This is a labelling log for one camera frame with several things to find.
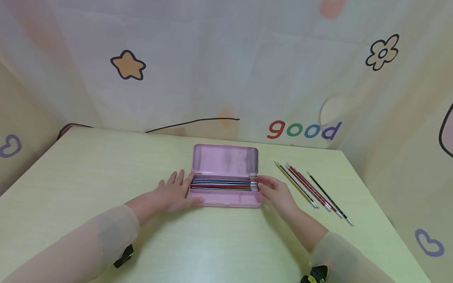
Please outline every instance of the sheer sleeve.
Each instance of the sheer sleeve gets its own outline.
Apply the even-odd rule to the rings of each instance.
[[[4,283],[85,283],[117,261],[138,235],[137,217],[125,205],[103,212],[10,274]]]
[[[310,265],[328,266],[327,283],[395,283],[356,247],[332,232],[313,249]]]

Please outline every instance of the light green table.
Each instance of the light green table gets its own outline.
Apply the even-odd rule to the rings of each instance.
[[[297,204],[346,238],[396,282],[429,282],[341,151],[72,128],[0,197],[0,278],[86,220],[190,170],[196,143],[254,146],[261,174],[274,165],[309,170],[354,221]],[[267,202],[261,209],[204,207],[158,216],[140,232],[133,258],[96,282],[294,282],[309,255]]]

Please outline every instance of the left hand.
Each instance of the left hand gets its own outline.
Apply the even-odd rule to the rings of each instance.
[[[188,206],[200,205],[204,202],[202,197],[186,198],[194,172],[184,180],[184,170],[175,171],[170,175],[167,183],[160,180],[159,186],[152,191],[153,198],[158,201],[162,212],[175,212]]]

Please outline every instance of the black pencil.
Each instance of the black pencil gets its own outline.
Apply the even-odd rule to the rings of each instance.
[[[321,189],[321,191],[323,192],[323,194],[330,200],[330,202],[337,208],[337,210],[343,214],[344,216],[344,219],[346,219],[346,221],[351,225],[351,226],[354,226],[354,223],[351,221],[351,219],[349,219],[346,214],[344,214],[344,212],[338,207],[338,205],[330,198],[330,196],[326,193],[326,191],[323,189],[323,187],[321,185],[319,185],[319,183],[313,178],[313,176],[310,174],[310,172],[307,171],[307,174],[310,176],[310,178],[313,180],[313,182],[316,184],[316,186],[319,187],[319,189]]]

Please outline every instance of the letter d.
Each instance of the letter d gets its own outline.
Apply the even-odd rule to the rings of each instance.
[[[325,129],[325,130],[323,131],[323,133],[321,134],[321,136],[322,136],[323,138],[325,138],[325,139],[333,140],[333,138],[334,138],[335,135],[337,134],[337,131],[338,131],[338,129],[340,128],[341,124],[342,124],[342,123],[340,122],[340,123],[338,123],[338,125],[337,125],[336,127],[328,127],[327,129]],[[333,132],[330,134],[330,136],[327,135],[327,132],[328,132],[328,131],[333,131]]]

